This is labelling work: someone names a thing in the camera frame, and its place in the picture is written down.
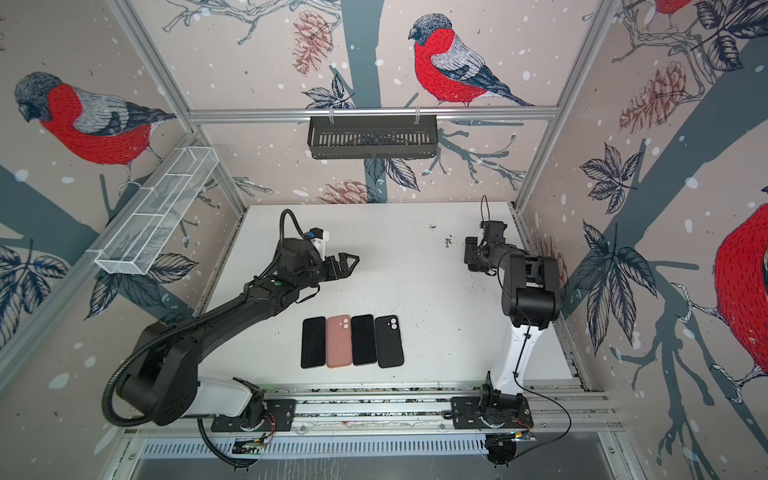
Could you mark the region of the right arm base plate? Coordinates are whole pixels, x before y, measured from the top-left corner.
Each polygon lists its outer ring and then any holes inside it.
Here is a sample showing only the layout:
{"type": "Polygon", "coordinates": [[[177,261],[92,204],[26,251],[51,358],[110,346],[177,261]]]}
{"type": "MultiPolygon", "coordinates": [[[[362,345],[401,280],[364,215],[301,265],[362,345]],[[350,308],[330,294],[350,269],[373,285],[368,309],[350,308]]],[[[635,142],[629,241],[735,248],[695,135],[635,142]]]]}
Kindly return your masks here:
{"type": "Polygon", "coordinates": [[[483,400],[480,396],[452,397],[442,417],[451,421],[457,430],[532,429],[534,426],[528,400],[521,394],[502,395],[495,401],[483,400]]]}

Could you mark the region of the pink phone case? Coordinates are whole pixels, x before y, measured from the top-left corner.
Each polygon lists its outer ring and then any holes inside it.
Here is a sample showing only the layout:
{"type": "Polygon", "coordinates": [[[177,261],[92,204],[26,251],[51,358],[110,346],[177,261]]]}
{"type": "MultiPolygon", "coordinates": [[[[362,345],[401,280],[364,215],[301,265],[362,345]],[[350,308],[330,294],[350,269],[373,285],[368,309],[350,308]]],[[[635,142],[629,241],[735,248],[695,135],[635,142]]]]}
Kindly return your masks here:
{"type": "Polygon", "coordinates": [[[326,365],[329,368],[352,364],[351,317],[339,315],[326,320],[326,365]]]}

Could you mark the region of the black phone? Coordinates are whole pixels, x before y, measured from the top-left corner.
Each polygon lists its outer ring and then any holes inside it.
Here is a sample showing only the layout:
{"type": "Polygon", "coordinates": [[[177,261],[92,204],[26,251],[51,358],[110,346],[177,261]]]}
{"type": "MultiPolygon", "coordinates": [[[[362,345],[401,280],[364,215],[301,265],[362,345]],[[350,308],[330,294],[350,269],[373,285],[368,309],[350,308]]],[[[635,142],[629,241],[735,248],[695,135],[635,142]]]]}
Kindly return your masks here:
{"type": "Polygon", "coordinates": [[[321,367],[326,364],[326,318],[307,318],[302,323],[302,369],[321,367]]]}
{"type": "Polygon", "coordinates": [[[352,362],[355,366],[377,362],[374,317],[371,314],[351,318],[352,362]]]}

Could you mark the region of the white mesh wall tray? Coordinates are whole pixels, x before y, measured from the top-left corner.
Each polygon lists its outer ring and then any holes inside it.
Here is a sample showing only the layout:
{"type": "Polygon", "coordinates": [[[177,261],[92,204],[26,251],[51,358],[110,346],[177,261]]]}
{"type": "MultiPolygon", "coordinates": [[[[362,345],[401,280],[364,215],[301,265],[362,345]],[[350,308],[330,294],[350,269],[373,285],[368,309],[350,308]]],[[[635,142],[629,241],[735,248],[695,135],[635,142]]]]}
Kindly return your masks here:
{"type": "Polygon", "coordinates": [[[175,149],[159,179],[140,189],[138,205],[99,251],[96,265],[108,274],[147,274],[218,163],[210,147],[175,149]]]}

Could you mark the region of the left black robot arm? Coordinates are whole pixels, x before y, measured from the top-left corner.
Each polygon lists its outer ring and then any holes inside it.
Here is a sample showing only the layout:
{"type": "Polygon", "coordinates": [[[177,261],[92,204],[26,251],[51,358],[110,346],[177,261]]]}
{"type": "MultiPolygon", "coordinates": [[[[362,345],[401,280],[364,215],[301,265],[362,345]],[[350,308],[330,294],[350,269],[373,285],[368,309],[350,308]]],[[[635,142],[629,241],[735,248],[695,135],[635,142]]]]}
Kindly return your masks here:
{"type": "Polygon", "coordinates": [[[118,427],[166,426],[181,418],[238,417],[258,408],[263,392],[256,385],[204,378],[199,364],[247,328],[301,302],[302,290],[351,276],[359,261],[345,252],[322,256],[307,239],[280,241],[265,271],[234,299],[198,318],[145,328],[105,386],[103,416],[118,427]]]}

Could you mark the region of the black phone case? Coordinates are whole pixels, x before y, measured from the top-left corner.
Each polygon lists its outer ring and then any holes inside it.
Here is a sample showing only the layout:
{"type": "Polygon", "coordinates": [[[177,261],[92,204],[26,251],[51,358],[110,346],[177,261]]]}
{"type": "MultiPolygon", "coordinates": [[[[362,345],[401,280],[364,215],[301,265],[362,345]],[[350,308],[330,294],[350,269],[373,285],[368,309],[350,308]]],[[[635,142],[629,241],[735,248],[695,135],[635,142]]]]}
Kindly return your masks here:
{"type": "Polygon", "coordinates": [[[378,365],[382,369],[404,364],[401,325],[397,316],[387,315],[374,319],[378,365]]]}

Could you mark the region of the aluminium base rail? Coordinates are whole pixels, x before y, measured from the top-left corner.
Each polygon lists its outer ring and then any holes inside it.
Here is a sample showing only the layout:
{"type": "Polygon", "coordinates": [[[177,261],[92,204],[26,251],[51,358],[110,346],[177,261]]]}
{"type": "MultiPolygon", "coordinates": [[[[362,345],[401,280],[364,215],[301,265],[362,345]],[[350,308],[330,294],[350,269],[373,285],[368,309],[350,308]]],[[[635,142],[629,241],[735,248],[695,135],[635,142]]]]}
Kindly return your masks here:
{"type": "MultiPolygon", "coordinates": [[[[436,434],[458,431],[442,412],[450,399],[480,396],[471,388],[377,388],[273,390],[267,399],[294,399],[297,402],[292,428],[294,435],[436,434]]],[[[534,382],[524,397],[528,400],[532,429],[479,429],[502,433],[531,431],[535,434],[619,431],[622,426],[607,396],[589,392],[575,381],[534,382]]]]}

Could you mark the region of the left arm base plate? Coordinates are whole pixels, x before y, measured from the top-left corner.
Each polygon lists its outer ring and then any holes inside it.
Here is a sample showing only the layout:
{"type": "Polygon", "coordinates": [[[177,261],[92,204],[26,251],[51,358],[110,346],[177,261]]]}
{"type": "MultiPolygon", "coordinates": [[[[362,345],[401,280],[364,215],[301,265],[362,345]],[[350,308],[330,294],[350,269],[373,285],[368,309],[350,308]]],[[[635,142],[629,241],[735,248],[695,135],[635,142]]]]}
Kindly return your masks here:
{"type": "Polygon", "coordinates": [[[215,433],[288,432],[292,428],[297,402],[294,399],[267,399],[248,406],[238,417],[217,416],[215,433]]]}

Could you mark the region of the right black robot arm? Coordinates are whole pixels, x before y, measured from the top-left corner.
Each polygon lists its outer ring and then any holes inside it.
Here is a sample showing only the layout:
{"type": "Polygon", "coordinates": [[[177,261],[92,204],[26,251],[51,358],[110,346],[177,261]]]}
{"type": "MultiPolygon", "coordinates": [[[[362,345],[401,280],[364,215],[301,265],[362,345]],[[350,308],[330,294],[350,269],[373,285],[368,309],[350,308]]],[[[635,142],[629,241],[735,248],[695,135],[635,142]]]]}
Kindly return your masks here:
{"type": "Polygon", "coordinates": [[[483,220],[479,235],[465,239],[464,263],[469,271],[497,280],[502,314],[509,320],[502,358],[487,373],[482,386],[483,413],[521,408],[533,349],[561,310],[557,261],[533,256],[508,243],[506,229],[502,221],[483,220]]]}

